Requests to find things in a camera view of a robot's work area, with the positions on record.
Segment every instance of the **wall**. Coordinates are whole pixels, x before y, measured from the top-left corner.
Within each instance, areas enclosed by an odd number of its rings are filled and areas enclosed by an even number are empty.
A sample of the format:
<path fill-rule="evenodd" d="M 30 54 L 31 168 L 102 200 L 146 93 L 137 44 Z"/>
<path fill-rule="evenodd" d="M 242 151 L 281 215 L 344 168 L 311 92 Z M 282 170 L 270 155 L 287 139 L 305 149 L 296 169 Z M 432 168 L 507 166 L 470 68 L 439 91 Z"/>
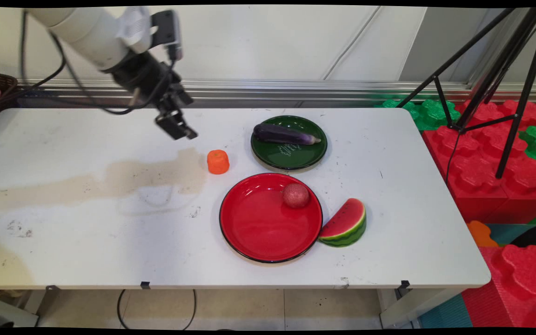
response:
<path fill-rule="evenodd" d="M 504 8 L 428 7 L 400 80 L 423 81 L 503 10 Z M 441 74 L 440 80 L 468 82 L 475 67 L 481 65 L 479 62 L 482 57 L 485 57 L 488 48 L 495 42 L 494 38 L 498 30 L 508 30 L 508 33 L 500 33 L 498 37 L 500 45 L 503 46 L 527 11 L 528 8 L 517 8 L 513 11 L 503 22 L 471 47 L 463 57 L 449 66 Z M 503 83 L 525 81 L 535 49 L 536 33 L 510 67 Z"/>
<path fill-rule="evenodd" d="M 498 8 L 428 7 L 400 80 L 425 80 L 500 12 Z M 449 66 L 440 81 L 466 83 L 492 36 L 493 31 Z"/>
<path fill-rule="evenodd" d="M 125 7 L 107 7 L 115 17 Z M 319 80 L 359 32 L 375 6 L 204 5 L 176 9 L 185 79 Z M 396 81 L 425 7 L 383 7 L 329 79 Z M 0 8 L 0 73 L 19 77 L 19 8 Z M 108 79 L 65 46 L 80 78 Z M 28 19 L 27 76 L 44 78 L 60 62 L 46 30 Z M 166 59 L 161 47 L 153 50 Z M 59 78 L 69 78 L 66 72 Z"/>

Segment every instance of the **orange carrot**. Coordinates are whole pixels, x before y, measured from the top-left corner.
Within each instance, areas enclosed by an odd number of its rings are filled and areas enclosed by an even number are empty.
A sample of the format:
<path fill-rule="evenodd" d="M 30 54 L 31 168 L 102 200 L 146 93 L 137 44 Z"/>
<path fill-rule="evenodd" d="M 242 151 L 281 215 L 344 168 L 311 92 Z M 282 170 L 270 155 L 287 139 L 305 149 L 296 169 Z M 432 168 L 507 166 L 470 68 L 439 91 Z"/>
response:
<path fill-rule="evenodd" d="M 229 170 L 229 156 L 223 150 L 210 151 L 207 161 L 211 174 L 223 174 Z"/>

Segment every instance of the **watermelon slice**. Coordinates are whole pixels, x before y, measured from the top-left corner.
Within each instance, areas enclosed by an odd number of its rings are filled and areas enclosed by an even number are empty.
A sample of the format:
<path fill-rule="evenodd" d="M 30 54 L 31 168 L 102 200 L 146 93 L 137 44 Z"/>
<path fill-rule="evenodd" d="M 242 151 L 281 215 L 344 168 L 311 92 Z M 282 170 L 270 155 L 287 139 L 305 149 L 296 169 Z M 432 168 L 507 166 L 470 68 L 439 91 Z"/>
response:
<path fill-rule="evenodd" d="M 329 246 L 346 247 L 363 235 L 366 225 L 365 206 L 350 198 L 322 227 L 318 239 Z"/>

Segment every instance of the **red foam block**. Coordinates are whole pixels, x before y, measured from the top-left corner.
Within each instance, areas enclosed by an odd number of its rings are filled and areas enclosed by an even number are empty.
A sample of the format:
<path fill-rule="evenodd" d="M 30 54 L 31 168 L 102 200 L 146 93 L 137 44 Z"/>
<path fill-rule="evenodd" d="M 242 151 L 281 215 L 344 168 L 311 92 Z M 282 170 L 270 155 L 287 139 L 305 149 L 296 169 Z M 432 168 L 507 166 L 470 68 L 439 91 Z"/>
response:
<path fill-rule="evenodd" d="M 446 126 L 423 132 L 425 145 L 442 178 L 446 176 L 456 136 L 457 132 Z M 460 135 L 450 167 L 448 187 L 465 221 L 484 221 L 508 199 L 500 181 L 494 176 L 493 166 L 479 153 L 479 142 L 470 133 Z"/>
<path fill-rule="evenodd" d="M 536 246 L 479 250 L 491 281 L 462 293 L 473 326 L 536 328 Z"/>
<path fill-rule="evenodd" d="M 448 169 L 448 160 L 456 144 L 458 132 L 446 126 L 440 126 L 434 131 L 424 131 L 423 140 L 434 158 L 438 170 L 445 177 Z M 470 133 L 460 135 L 456 146 L 455 157 L 471 157 L 479 149 L 479 143 Z"/>
<path fill-rule="evenodd" d="M 508 159 L 502 178 L 502 189 L 508 195 L 486 223 L 528 223 L 536 218 L 536 161 L 523 155 Z"/>
<path fill-rule="evenodd" d="M 493 165 L 479 153 L 452 159 L 448 188 L 465 221 L 487 222 L 487 217 L 508 201 Z"/>
<path fill-rule="evenodd" d="M 478 132 L 473 133 L 473 138 L 480 144 L 479 152 L 483 158 L 492 163 L 500 161 L 506 146 L 511 123 L 511 121 L 498 123 L 497 125 L 477 129 Z M 527 145 L 521 138 L 516 137 L 510 151 L 510 158 L 523 157 L 525 150 L 527 150 Z"/>
<path fill-rule="evenodd" d="M 457 106 L 456 110 L 462 114 L 469 104 L 470 100 L 467 100 L 463 104 Z M 487 121 L 497 120 L 500 119 L 500 117 L 504 117 L 504 114 L 498 110 L 498 106 L 496 104 L 493 102 L 490 102 L 489 104 L 481 103 L 475 110 L 474 114 L 472 114 L 467 127 L 476 126 L 479 123 L 484 123 Z"/>
<path fill-rule="evenodd" d="M 508 116 L 516 113 L 517 106 L 517 101 L 506 100 L 503 104 L 498 106 L 498 110 L 502 112 L 504 116 Z M 525 105 L 525 112 L 521 119 L 521 123 L 518 125 L 518 130 L 526 131 L 529 126 L 536 126 L 536 104 L 530 101 Z"/>

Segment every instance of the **tile floor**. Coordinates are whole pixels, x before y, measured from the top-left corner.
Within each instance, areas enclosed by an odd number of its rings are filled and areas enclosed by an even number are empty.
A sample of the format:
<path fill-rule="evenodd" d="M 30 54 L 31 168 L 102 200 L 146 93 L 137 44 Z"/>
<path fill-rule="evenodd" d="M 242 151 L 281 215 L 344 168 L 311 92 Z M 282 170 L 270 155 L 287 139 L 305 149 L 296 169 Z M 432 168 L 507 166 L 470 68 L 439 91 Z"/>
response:
<path fill-rule="evenodd" d="M 39 327 L 122 328 L 121 290 L 49 291 Z M 375 290 L 196 290 L 191 330 L 381 329 Z M 130 328 L 181 329 L 194 308 L 192 290 L 128 290 L 121 299 Z"/>

